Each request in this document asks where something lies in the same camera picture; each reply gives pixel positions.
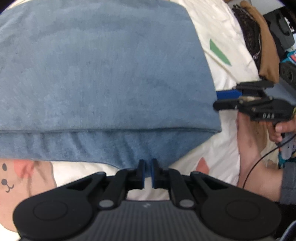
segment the cartoon bear face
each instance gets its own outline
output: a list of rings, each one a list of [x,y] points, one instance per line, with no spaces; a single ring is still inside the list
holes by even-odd
[[[23,200],[56,187],[49,161],[0,158],[0,224],[16,232],[12,215]]]

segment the folded blue fabric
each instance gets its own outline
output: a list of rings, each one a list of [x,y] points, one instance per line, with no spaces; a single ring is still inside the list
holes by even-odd
[[[38,0],[0,15],[0,157],[168,167],[221,130],[187,11]]]

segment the bear nose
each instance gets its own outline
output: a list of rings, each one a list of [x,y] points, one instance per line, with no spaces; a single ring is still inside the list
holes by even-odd
[[[6,179],[2,179],[2,180],[1,180],[1,184],[2,184],[3,186],[6,186],[6,185],[7,185],[7,180],[6,180]]]

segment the bear eye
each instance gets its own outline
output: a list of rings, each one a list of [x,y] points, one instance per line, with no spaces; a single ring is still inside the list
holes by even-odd
[[[5,163],[2,164],[2,169],[3,169],[3,171],[7,171],[7,166]]]

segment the person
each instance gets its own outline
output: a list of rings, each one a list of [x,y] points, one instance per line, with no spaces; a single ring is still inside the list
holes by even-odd
[[[275,143],[282,141],[281,133],[296,132],[296,117],[289,122],[278,123],[275,127],[272,123],[266,124],[269,138]],[[237,186],[242,188],[249,171],[261,155],[255,136],[252,134],[250,117],[239,112],[237,128],[237,142],[241,157]],[[250,173],[244,188],[273,202],[296,205],[296,163],[287,162],[282,169],[271,169],[261,161]]]

